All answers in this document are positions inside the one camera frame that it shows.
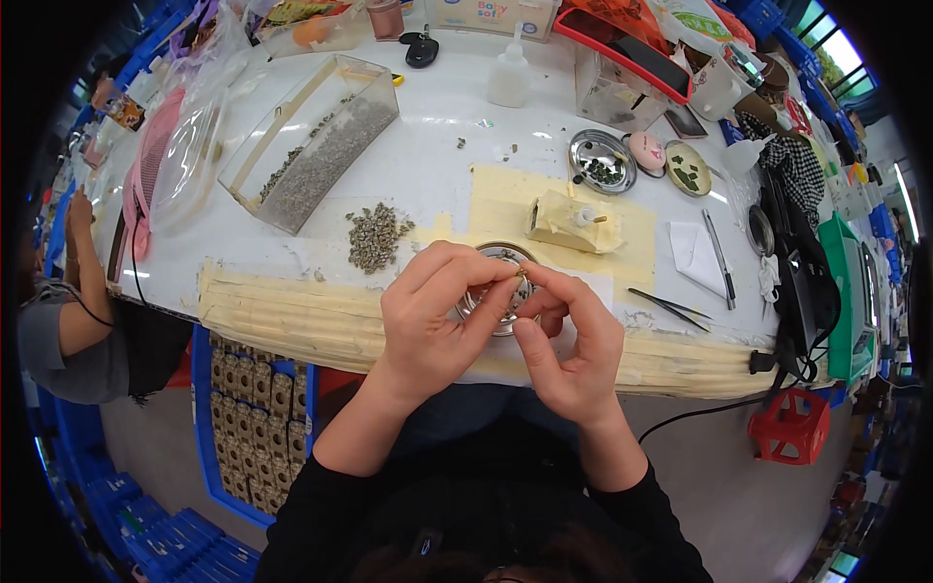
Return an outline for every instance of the floor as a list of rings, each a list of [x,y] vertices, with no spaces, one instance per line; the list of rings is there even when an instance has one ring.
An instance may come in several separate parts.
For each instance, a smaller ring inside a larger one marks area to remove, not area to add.
[[[621,397],[636,435],[690,410],[730,401]],[[754,459],[745,434],[757,406],[672,423],[646,438],[645,452],[671,498],[684,536],[718,583],[786,583],[810,555],[829,514],[829,498],[851,447],[846,402],[832,410],[829,438],[813,465]],[[107,448],[170,512],[192,507],[251,547],[261,529],[215,504],[204,489],[191,421],[190,393],[167,389],[145,409],[130,399],[101,406]]]

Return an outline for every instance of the black cable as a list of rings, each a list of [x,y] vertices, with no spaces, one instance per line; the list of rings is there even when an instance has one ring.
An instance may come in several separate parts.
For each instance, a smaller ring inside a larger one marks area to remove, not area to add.
[[[665,420],[665,421],[662,421],[662,422],[658,423],[657,425],[655,425],[654,427],[651,427],[650,429],[648,429],[645,433],[642,434],[641,437],[638,438],[638,443],[639,443],[639,445],[640,445],[641,442],[645,440],[645,437],[648,437],[648,436],[651,435],[651,433],[653,433],[656,429],[661,429],[662,427],[664,427],[665,425],[667,425],[667,424],[669,424],[669,423],[673,423],[673,422],[679,421],[679,420],[681,420],[681,419],[687,419],[688,417],[696,417],[697,415],[705,415],[706,413],[719,413],[720,411],[725,411],[725,410],[729,410],[729,409],[738,409],[738,408],[740,408],[740,407],[744,407],[745,405],[754,405],[755,403],[760,403],[761,401],[765,400],[767,397],[768,397],[768,396],[763,396],[763,397],[760,397],[760,398],[757,398],[757,399],[751,399],[751,400],[749,400],[749,401],[741,401],[741,402],[739,402],[739,403],[731,403],[730,405],[723,405],[722,407],[714,407],[714,408],[712,408],[712,409],[700,409],[700,410],[698,410],[698,411],[691,411],[691,412],[689,412],[689,413],[681,413],[680,415],[676,415],[675,417],[671,417],[670,419],[667,419],[667,420]]]
[[[143,288],[139,286],[139,270],[136,269],[136,230],[139,229],[139,221],[143,218],[143,213],[139,208],[139,201],[136,203],[136,225],[132,228],[132,241],[130,241],[130,258],[132,259],[132,276],[136,280],[136,291],[139,292],[139,299],[147,308],[149,304],[143,297]]]
[[[84,308],[84,311],[88,313],[88,316],[90,316],[91,318],[97,320],[98,322],[100,322],[100,323],[103,324],[104,326],[114,327],[114,325],[110,324],[109,322],[105,322],[104,320],[101,320],[100,318],[98,318],[97,316],[94,315],[94,312],[92,312],[91,310],[88,310],[88,307],[84,305],[84,302],[83,302],[83,301],[81,301],[81,296],[79,296],[77,293],[71,291],[70,289],[69,289],[68,291],[71,293],[72,297],[75,298],[75,301],[76,301],[77,303],[79,303],[79,304],[81,305],[82,308]]]

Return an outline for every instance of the round metal tray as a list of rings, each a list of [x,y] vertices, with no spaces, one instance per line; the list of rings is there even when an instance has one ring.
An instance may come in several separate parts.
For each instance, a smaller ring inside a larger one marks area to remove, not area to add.
[[[616,165],[616,161],[620,159],[617,153],[623,156],[619,166]],[[567,157],[570,160],[571,178],[581,176],[582,182],[587,186],[610,196],[618,196],[631,188],[638,177],[638,167],[628,146],[611,133],[602,130],[578,132],[570,139]],[[595,180],[587,170],[592,160],[599,160],[606,166],[616,168],[620,174],[619,180],[609,183]]]
[[[514,244],[507,243],[505,241],[490,241],[488,243],[483,243],[482,245],[477,245],[476,250],[482,253],[487,257],[492,257],[495,259],[502,259],[503,261],[508,261],[509,263],[515,264],[515,271],[519,270],[520,261],[531,261],[537,263],[537,259],[527,250],[522,247]],[[493,336],[511,336],[512,335],[512,324],[518,320],[515,317],[515,310],[524,304],[525,300],[531,297],[537,286],[528,281],[527,277],[522,277],[522,284],[519,285],[519,288],[515,291],[515,294],[512,296],[511,309],[507,312],[506,317],[499,320],[499,327],[493,332]],[[467,319],[467,317],[476,309],[476,306],[480,303],[481,297],[476,298],[474,295],[467,291],[460,301],[457,302],[457,312],[460,314],[460,317]]]

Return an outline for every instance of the checkered cloth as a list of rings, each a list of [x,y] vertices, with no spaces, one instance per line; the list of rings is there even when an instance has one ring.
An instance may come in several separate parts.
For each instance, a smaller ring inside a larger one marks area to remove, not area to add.
[[[738,118],[742,133],[749,140],[761,140],[774,133],[748,112],[739,112]],[[823,169],[810,146],[791,137],[778,136],[761,151],[759,164],[764,168],[774,168],[781,174],[786,194],[801,208],[810,229],[816,234],[819,227],[816,206],[823,200],[826,182]]]

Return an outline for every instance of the red phone case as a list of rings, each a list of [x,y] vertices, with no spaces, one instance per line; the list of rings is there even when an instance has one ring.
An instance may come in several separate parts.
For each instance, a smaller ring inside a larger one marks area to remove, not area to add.
[[[607,57],[608,57],[609,59],[611,59],[612,61],[617,62],[618,64],[622,65],[623,67],[625,67],[625,68],[628,69],[629,71],[632,71],[632,72],[635,73],[636,75],[638,75],[638,76],[640,76],[641,78],[645,79],[645,81],[647,81],[648,83],[650,83],[650,84],[653,85],[654,87],[657,87],[659,90],[661,90],[661,91],[664,93],[664,95],[667,95],[668,97],[670,97],[670,98],[671,98],[671,101],[673,101],[674,103],[676,103],[676,104],[678,104],[678,105],[686,105],[686,104],[687,104],[687,102],[690,100],[690,96],[693,94],[693,80],[692,80],[692,78],[690,79],[690,82],[687,84],[687,95],[686,95],[686,96],[681,95],[680,93],[676,92],[676,91],[674,90],[674,88],[672,88],[670,85],[668,85],[667,83],[664,83],[663,81],[661,81],[660,79],[658,79],[657,77],[655,77],[654,75],[652,75],[647,69],[643,68],[643,67],[640,66],[638,63],[632,61],[631,59],[629,59],[629,58],[627,58],[627,57],[623,57],[622,55],[618,54],[615,50],[610,49],[609,47],[607,47],[607,46],[604,45],[603,43],[601,43],[601,42],[599,42],[599,41],[597,41],[597,40],[593,40],[593,39],[590,38],[589,36],[586,36],[585,34],[580,33],[580,32],[578,32],[578,31],[575,31],[575,30],[572,29],[572,28],[569,28],[569,27],[567,27],[567,26],[564,26],[564,24],[562,23],[562,20],[563,20],[564,18],[566,18],[566,16],[567,16],[568,14],[570,14],[571,12],[573,12],[574,10],[579,10],[579,8],[570,8],[570,9],[567,10],[564,14],[560,15],[559,17],[557,17],[557,20],[554,21],[554,30],[555,30],[556,32],[558,32],[559,34],[564,35],[564,36],[566,36],[566,37],[568,37],[568,38],[572,38],[573,40],[576,40],[576,41],[579,42],[581,45],[583,45],[583,46],[585,46],[585,47],[589,47],[590,49],[593,49],[593,50],[599,52],[600,54],[607,56]],[[613,27],[615,27],[615,28],[619,28],[618,26],[616,26],[616,25],[613,24],[612,22],[609,22],[609,21],[607,21],[607,20],[605,20],[605,19],[601,19],[601,18],[599,18],[598,16],[596,16],[596,15],[594,15],[594,14],[591,14],[590,12],[587,12],[587,14],[590,14],[590,16],[594,17],[595,19],[599,19],[600,21],[603,21],[603,22],[605,22],[606,24],[609,24],[610,26],[613,26]],[[647,43],[643,43],[643,44],[645,44],[646,47],[648,47],[649,49],[651,49],[651,50],[657,52],[658,54],[663,55],[664,58],[667,59],[667,55],[665,55],[664,53],[660,52],[659,50],[655,49],[654,47],[652,47],[651,45],[649,45],[649,44],[647,44]],[[683,71],[684,73],[686,73],[686,74],[687,74],[687,77],[693,77],[693,76],[689,73],[689,71],[686,71],[683,67],[681,67],[680,65],[678,65],[676,62],[671,61],[671,64],[672,64],[673,66],[677,67],[678,69],[680,69],[681,71]]]

